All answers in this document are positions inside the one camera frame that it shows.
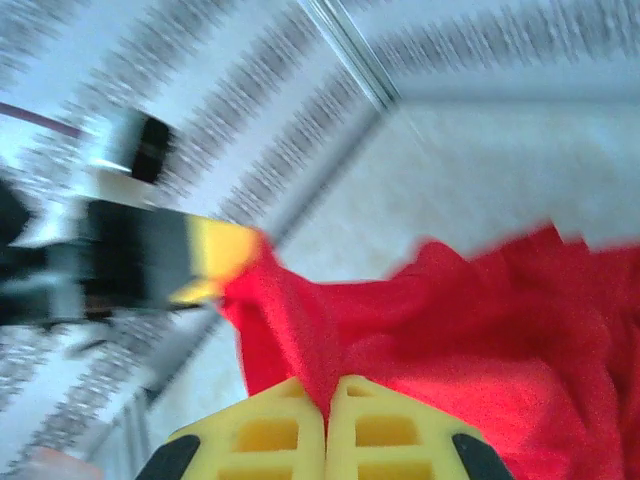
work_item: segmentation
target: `red cloth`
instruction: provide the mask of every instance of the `red cloth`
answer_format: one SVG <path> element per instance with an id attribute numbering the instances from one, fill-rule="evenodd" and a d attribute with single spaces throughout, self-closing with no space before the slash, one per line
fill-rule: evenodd
<path id="1" fill-rule="evenodd" d="M 640 479 L 640 247 L 594 253 L 548 227 L 322 285 L 263 239 L 225 296 L 250 394 L 295 375 L 326 418 L 360 374 L 477 426 L 518 479 Z"/>

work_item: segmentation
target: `patterned wallpaper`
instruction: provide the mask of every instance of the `patterned wallpaper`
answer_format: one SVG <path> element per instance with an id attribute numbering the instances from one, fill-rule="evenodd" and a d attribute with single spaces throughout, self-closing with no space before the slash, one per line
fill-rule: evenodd
<path id="1" fill-rule="evenodd" d="M 401 94 L 640 100 L 637 0 L 342 3 Z"/>
<path id="2" fill-rule="evenodd" d="M 177 129 L 153 200 L 257 224 L 300 193 L 375 113 L 369 93 L 295 1 L 0 0 L 0 102 L 90 129 L 109 104 Z M 0 118 L 0 174 L 41 215 L 64 202 L 86 144 Z M 84 357 L 81 327 L 0 328 L 0 476 L 36 446 L 82 454 L 143 381 L 174 319 L 122 312 L 113 341 Z"/>

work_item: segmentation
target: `yellow plastic part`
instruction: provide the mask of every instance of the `yellow plastic part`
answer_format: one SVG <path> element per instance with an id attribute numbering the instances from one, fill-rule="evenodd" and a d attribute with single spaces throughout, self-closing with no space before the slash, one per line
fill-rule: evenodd
<path id="1" fill-rule="evenodd" d="M 258 254 L 258 232 L 252 228 L 187 215 L 191 269 L 197 278 L 174 293 L 173 304 L 199 303 L 222 294 L 221 285 L 237 276 Z"/>
<path id="2" fill-rule="evenodd" d="M 182 480 L 324 480 L 322 415 L 289 379 L 175 432 L 200 438 Z"/>
<path id="3" fill-rule="evenodd" d="M 451 436 L 478 430 L 364 377 L 343 377 L 331 403 L 327 480 L 468 480 Z"/>

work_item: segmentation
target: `red fabric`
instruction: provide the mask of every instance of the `red fabric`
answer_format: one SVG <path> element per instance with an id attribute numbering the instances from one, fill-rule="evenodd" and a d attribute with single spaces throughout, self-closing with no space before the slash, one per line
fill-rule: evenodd
<path id="1" fill-rule="evenodd" d="M 263 239 L 225 296 L 250 394 L 295 375 L 326 418 L 360 374 L 477 426 L 518 479 L 640 479 L 640 247 L 594 253 L 548 227 L 321 285 Z"/>

